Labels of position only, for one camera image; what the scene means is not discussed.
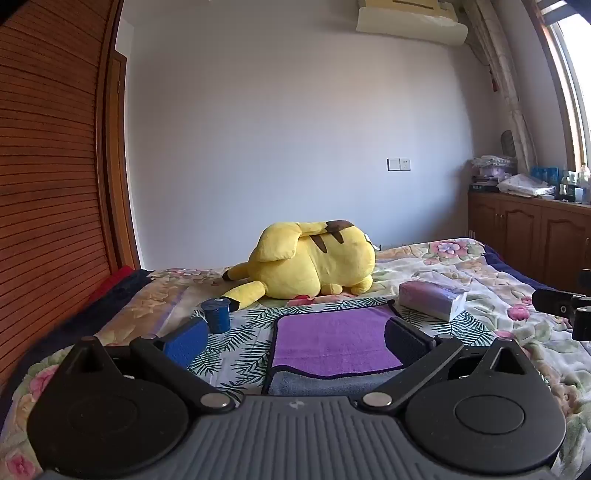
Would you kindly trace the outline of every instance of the screw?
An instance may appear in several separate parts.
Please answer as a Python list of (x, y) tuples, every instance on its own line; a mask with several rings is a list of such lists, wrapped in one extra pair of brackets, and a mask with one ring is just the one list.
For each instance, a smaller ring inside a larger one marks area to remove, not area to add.
[(223, 393), (206, 393), (201, 397), (201, 403), (209, 408), (225, 408), (230, 402), (230, 397)]
[(392, 397), (384, 392), (370, 392), (363, 396), (363, 403), (370, 407), (383, 408), (392, 403)]

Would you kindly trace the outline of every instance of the plush toy tail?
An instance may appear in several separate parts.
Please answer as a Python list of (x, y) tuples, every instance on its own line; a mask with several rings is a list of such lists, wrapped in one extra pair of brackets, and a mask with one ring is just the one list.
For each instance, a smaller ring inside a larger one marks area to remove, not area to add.
[(326, 222), (295, 223), (281, 222), (265, 228), (253, 252), (257, 262), (287, 260), (296, 254), (297, 241), (301, 236), (326, 233)]

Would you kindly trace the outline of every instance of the door frame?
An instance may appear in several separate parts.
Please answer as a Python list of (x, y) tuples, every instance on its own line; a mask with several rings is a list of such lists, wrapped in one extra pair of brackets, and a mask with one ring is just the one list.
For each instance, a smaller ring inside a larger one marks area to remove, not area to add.
[[(119, 74), (116, 65), (119, 63)], [(127, 58), (116, 50), (109, 56), (105, 95), (105, 187), (108, 192), (109, 223), (119, 268), (141, 268), (129, 202), (125, 156), (125, 75)], [(117, 123), (113, 124), (116, 113)]]

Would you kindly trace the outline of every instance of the dark blue blanket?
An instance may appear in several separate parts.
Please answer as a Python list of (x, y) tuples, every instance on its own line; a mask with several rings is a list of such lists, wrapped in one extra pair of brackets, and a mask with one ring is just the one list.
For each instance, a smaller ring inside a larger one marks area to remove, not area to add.
[(528, 284), (530, 287), (535, 288), (536, 290), (538, 288), (546, 288), (549, 290), (554, 290), (553, 288), (547, 287), (543, 283), (533, 280), (532, 278), (526, 277), (525, 275), (519, 273), (514, 268), (511, 268), (509, 265), (504, 263), (501, 260), (501, 258), (499, 257), (499, 254), (497, 252), (495, 252), (488, 245), (485, 245), (484, 248), (485, 248), (485, 252), (486, 252), (484, 254), (484, 258), (486, 260), (486, 263), (489, 264), (491, 267), (493, 267), (495, 270), (497, 270), (499, 272), (508, 273), (509, 275), (512, 275), (520, 282)]
[(52, 330), (23, 355), (0, 395), (0, 429), (12, 404), (12, 394), (21, 384), (29, 368), (58, 350), (73, 345), (81, 337), (97, 333), (137, 292), (152, 282), (149, 273), (147, 270), (136, 270), (103, 297)]

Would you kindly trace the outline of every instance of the bed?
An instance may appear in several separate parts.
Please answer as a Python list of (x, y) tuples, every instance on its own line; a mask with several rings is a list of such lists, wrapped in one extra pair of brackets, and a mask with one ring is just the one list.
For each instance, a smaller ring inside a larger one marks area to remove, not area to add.
[[(104, 345), (126, 345), (139, 335), (165, 335), (199, 315), (196, 305), (223, 294), (233, 284), (224, 282), (224, 268), (164, 270), (148, 278), (129, 302), (96, 333)], [(319, 297), (302, 304), (263, 298), (232, 314), (232, 328), (210, 335), (206, 350), (189, 369), (240, 401), (259, 394), (265, 379), (275, 322), (289, 313), (349, 310), (382, 305), (395, 299), (401, 282), (435, 271), (469, 289), (465, 312), (450, 323), (399, 308), (400, 315), (430, 335), (452, 333), (467, 345), (486, 346), (497, 336), (511, 336), (543, 375), (567, 418), (567, 438), (554, 465), (561, 478), (575, 478), (591, 463), (589, 442), (591, 356), (587, 345), (572, 340), (566, 319), (539, 313), (531, 305), (535, 288), (542, 286), (504, 264), (488, 247), (466, 238), (408, 245), (377, 253), (374, 286), (359, 297)], [(72, 341), (67, 337), (62, 342)], [(0, 479), (32, 478), (40, 470), (26, 436), (26, 422), (36, 399), (69, 348), (63, 345), (30, 365), (5, 390), (11, 406), (0, 436)]]

